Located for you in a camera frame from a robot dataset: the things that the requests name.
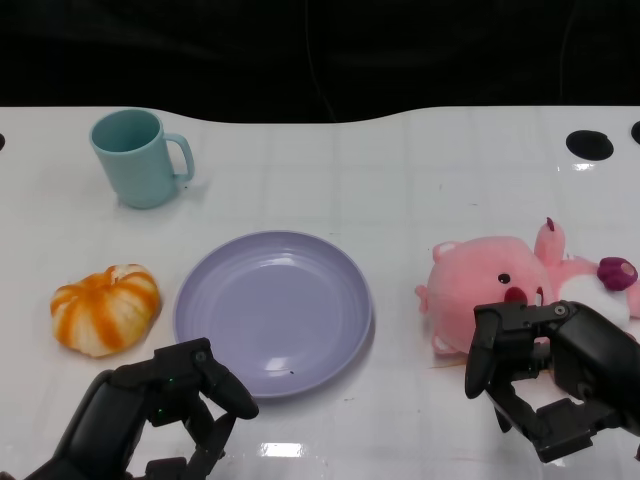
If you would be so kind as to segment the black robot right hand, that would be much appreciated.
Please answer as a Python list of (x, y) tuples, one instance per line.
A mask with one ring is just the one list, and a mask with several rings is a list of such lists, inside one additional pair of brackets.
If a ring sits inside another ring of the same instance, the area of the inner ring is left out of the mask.
[[(474, 310), (465, 393), (491, 399), (503, 432), (516, 429), (549, 463), (591, 446), (605, 429), (639, 433), (639, 345), (592, 308), (496, 303)], [(566, 398), (533, 409), (514, 382), (553, 374)]]

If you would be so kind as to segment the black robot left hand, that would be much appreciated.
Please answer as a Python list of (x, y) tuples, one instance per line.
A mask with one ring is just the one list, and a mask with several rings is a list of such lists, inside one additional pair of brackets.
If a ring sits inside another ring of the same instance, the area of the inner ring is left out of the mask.
[(101, 373), (90, 385), (38, 479), (127, 479), (146, 424), (179, 422), (195, 443), (190, 459), (148, 463), (148, 479), (204, 479), (223, 455), (237, 419), (259, 407), (215, 360), (208, 339), (155, 351), (152, 359)]

